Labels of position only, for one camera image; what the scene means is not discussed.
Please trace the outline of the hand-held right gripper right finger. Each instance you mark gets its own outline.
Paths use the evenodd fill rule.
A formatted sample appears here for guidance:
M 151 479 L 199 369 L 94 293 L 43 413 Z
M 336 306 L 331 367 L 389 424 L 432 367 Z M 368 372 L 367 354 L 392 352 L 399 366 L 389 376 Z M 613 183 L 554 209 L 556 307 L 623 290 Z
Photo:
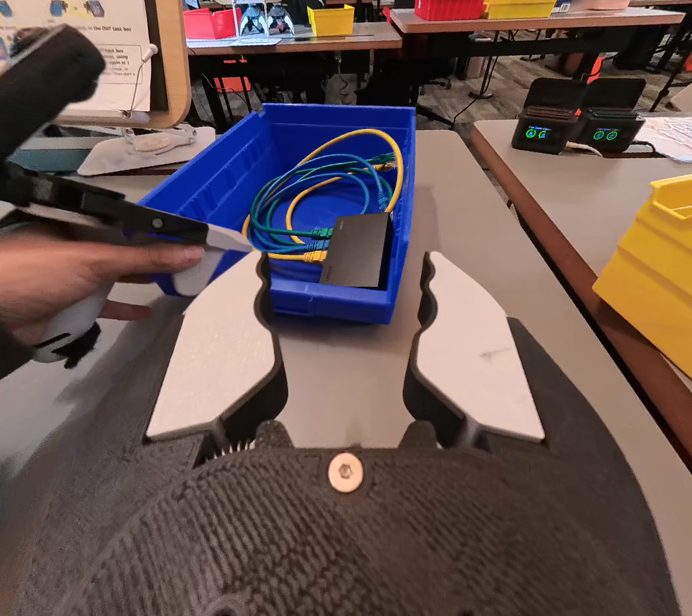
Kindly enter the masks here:
M 475 447 L 487 433 L 541 443 L 545 431 L 500 303 L 438 251 L 421 269 L 420 328 L 405 376 L 405 406 L 430 422 L 441 447 Z

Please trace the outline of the blue plastic bin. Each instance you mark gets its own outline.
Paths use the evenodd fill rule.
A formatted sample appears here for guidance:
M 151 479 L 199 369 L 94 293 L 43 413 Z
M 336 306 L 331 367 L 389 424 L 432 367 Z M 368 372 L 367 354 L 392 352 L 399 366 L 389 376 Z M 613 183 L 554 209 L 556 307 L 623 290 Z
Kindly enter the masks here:
M 338 136 L 377 129 L 396 141 L 403 158 L 403 187 L 392 215 L 393 240 L 384 289 L 341 287 L 319 281 L 322 269 L 299 261 L 270 259 L 271 297 L 276 312 L 387 325 L 394 313 L 411 237 L 416 172 L 416 116 L 412 107 L 357 105 L 263 105 L 172 174 L 140 204 L 201 222 L 241 231 L 253 200 L 272 179 Z M 354 161 L 371 161 L 394 151 L 380 136 L 359 134 L 335 143 L 299 171 Z M 363 209 L 365 193 L 355 182 L 335 181 L 300 201 L 291 215 L 299 231 L 333 227 L 341 216 Z

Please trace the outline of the black battery charger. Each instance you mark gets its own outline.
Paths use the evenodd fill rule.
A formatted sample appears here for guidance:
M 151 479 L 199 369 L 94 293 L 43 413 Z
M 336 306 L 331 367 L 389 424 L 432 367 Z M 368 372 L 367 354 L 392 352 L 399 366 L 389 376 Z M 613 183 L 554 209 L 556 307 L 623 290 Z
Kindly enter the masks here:
M 518 117 L 511 146 L 527 152 L 561 153 L 575 132 L 589 87 L 578 80 L 548 77 L 534 80 Z
M 588 84 L 570 141 L 601 153 L 622 153 L 645 124 L 635 107 L 646 80 L 642 77 L 600 77 Z

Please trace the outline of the small yellow plastic bin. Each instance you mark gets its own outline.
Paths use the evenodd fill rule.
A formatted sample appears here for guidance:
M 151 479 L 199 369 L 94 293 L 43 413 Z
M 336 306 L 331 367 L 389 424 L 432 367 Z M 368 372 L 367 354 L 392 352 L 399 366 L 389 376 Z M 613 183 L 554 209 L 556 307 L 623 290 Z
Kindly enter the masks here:
M 315 37 L 348 37 L 353 34 L 355 7 L 307 7 L 309 25 Z

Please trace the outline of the red plastic bin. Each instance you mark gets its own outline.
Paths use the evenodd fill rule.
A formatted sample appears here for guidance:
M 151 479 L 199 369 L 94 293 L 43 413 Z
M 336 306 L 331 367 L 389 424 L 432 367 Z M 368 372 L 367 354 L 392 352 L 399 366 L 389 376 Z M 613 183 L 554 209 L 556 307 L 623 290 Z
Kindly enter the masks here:
M 183 12 L 187 40 L 225 40 L 234 38 L 239 27 L 238 10 L 219 10 L 209 8 Z
M 480 19 L 485 0 L 414 0 L 414 14 L 426 22 Z

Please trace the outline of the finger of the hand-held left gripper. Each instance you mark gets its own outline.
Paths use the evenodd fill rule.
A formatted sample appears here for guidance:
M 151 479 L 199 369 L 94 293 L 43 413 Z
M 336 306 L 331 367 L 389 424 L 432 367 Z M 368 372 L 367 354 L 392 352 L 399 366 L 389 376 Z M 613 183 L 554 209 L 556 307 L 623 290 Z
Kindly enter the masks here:
M 194 298 L 212 281 L 223 250 L 206 248 L 199 263 L 176 274 L 162 276 L 162 291 L 167 296 Z
M 252 244 L 239 231 L 226 229 L 214 224 L 207 225 L 204 245 L 221 252 L 233 251 L 247 254 L 253 251 Z

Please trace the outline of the printed paper sheet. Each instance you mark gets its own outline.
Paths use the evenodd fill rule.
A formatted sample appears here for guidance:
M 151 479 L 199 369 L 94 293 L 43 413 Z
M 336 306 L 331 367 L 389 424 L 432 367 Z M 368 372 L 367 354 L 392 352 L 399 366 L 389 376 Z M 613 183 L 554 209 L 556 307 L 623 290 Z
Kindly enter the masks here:
M 639 139 L 673 161 L 691 164 L 691 116 L 653 116 L 645 119 Z

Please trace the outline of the person's left hand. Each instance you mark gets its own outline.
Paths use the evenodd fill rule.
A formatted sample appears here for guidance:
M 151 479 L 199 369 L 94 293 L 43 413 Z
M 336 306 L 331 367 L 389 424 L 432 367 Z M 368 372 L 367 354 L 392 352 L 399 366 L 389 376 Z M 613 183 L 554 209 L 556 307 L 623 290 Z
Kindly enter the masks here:
M 148 284 L 199 264 L 201 247 L 122 247 L 63 240 L 45 229 L 1 236 L 1 324 L 21 344 L 39 344 L 59 312 L 114 283 Z

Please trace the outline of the wooden table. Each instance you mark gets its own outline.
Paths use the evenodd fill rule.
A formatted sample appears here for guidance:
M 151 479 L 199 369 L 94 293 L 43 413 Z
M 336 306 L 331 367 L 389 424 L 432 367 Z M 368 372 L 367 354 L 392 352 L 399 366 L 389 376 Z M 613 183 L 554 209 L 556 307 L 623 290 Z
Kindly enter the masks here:
M 280 92 L 291 101 L 324 103 L 325 84 L 339 72 L 367 80 L 370 59 L 378 52 L 399 50 L 402 37 L 386 22 L 355 23 L 350 35 L 316 37 L 310 28 L 298 26 L 296 35 L 278 35 L 264 44 L 240 44 L 235 38 L 187 40 L 188 65 L 193 86 L 199 84 L 208 102 L 216 133 L 234 125 L 225 78 L 241 78 L 241 91 L 252 112 L 248 89 L 260 102 L 276 101 Z
M 426 21 L 413 10 L 394 9 L 390 20 L 402 48 L 385 59 L 404 64 L 408 82 L 426 59 L 581 54 L 576 78 L 586 78 L 596 58 L 625 49 L 640 28 L 683 23 L 685 15 L 645 7 L 555 13 L 549 17 Z

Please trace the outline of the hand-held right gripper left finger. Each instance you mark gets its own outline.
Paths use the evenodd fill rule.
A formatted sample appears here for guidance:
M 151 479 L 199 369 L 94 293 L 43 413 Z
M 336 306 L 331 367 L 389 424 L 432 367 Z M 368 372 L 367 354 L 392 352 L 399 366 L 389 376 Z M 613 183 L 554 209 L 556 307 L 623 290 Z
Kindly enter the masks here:
M 204 434 L 243 440 L 229 421 L 284 375 L 277 336 L 262 314 L 271 306 L 269 259 L 251 251 L 186 309 L 150 422 L 149 440 Z

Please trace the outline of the grey stand base plate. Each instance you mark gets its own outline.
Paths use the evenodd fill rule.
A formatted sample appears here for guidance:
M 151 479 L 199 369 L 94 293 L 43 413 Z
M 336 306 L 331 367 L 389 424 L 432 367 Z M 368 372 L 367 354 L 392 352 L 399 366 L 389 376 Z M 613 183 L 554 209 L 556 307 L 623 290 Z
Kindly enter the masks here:
M 121 136 L 97 143 L 77 173 L 82 177 L 97 177 L 182 165 L 211 146 L 216 136 L 213 127 L 185 123 L 143 134 L 124 129 Z

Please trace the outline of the black network switch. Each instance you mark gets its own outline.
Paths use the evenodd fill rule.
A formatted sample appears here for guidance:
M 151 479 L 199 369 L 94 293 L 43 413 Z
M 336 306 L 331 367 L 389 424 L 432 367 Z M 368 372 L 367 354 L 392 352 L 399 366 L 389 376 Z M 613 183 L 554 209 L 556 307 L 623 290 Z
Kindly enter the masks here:
M 319 282 L 386 290 L 393 235 L 392 219 L 386 212 L 337 217 Z

